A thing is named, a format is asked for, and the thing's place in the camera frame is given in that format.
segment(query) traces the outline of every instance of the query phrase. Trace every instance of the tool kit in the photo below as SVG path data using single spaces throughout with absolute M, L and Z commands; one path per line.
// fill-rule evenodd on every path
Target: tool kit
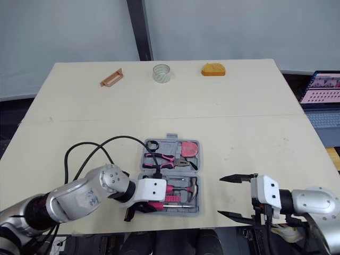
M 145 144 L 157 158 L 160 172 L 167 182 L 164 202 L 149 201 L 156 214 L 194 216 L 200 211 L 200 145 L 196 140 L 179 140 L 177 134 L 166 139 L 147 139 Z M 144 148 L 142 173 L 138 179 L 152 178 L 155 162 Z

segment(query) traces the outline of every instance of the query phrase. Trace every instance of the copper bracket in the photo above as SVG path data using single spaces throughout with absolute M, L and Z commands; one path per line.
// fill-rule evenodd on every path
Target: copper bracket
M 111 87 L 113 84 L 115 84 L 117 81 L 119 81 L 123 77 L 122 69 L 119 68 L 116 72 L 111 74 L 109 77 L 107 77 L 105 80 L 103 80 L 100 83 L 100 86 L 107 86 Z

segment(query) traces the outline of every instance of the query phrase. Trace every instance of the laptop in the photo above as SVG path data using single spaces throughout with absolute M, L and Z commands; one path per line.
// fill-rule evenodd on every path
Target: laptop
M 324 146 L 340 146 L 340 71 L 315 71 L 300 104 Z

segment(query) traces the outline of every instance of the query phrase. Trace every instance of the laptop screen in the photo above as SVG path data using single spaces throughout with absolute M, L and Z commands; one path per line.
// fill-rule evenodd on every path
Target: laptop screen
M 316 71 L 300 103 L 303 108 L 339 108 L 340 71 Z

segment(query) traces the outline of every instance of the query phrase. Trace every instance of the dark pole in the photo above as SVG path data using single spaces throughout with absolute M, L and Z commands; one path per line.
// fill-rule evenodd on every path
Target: dark pole
M 154 60 L 144 0 L 126 0 L 140 61 Z

